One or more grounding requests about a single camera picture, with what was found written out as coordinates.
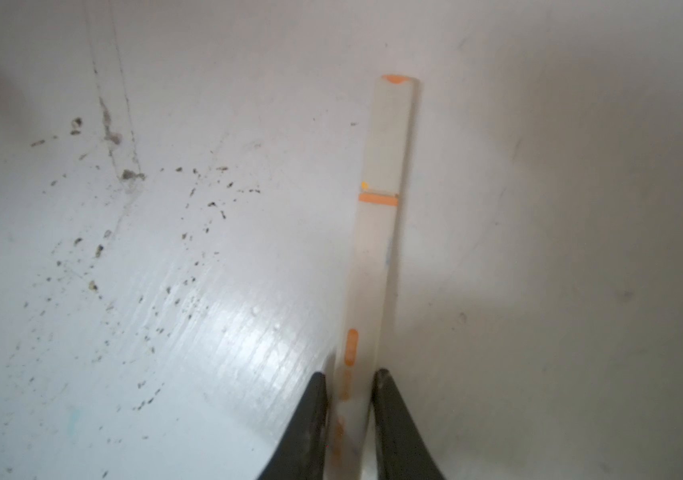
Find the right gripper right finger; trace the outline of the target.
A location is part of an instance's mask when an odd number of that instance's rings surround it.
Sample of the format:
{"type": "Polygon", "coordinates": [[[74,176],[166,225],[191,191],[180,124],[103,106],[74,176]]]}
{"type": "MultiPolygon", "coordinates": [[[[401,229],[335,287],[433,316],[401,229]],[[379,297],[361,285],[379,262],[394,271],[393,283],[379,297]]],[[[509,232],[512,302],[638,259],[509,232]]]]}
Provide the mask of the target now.
{"type": "Polygon", "coordinates": [[[377,478],[383,480],[445,480],[387,369],[373,376],[377,478]]]}

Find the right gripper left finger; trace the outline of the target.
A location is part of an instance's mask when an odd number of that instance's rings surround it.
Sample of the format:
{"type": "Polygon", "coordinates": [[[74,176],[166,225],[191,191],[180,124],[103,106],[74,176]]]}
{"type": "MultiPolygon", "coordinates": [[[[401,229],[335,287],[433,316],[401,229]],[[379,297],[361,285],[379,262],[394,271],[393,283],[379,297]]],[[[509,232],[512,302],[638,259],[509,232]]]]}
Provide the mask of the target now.
{"type": "Polygon", "coordinates": [[[324,478],[329,398],[327,377],[315,372],[259,480],[324,478]]]}

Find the white marker orange tip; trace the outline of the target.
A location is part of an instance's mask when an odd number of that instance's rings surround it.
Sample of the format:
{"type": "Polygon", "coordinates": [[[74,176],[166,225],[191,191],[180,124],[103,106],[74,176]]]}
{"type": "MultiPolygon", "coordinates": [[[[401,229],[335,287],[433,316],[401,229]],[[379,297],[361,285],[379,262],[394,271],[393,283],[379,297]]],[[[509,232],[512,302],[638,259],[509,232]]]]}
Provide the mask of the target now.
{"type": "Polygon", "coordinates": [[[329,479],[361,477],[398,205],[399,198],[383,193],[363,191],[357,198],[347,302],[331,387],[329,479]]]}

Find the white marker cap orange end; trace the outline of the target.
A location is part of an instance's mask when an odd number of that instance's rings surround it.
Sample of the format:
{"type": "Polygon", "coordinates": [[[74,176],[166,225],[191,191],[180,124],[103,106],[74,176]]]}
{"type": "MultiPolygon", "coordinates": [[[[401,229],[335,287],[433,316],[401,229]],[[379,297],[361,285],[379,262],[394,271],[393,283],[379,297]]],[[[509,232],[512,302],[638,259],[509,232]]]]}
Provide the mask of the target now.
{"type": "Polygon", "coordinates": [[[409,148],[417,80],[384,75],[375,82],[363,150],[361,195],[399,196],[409,148]]]}

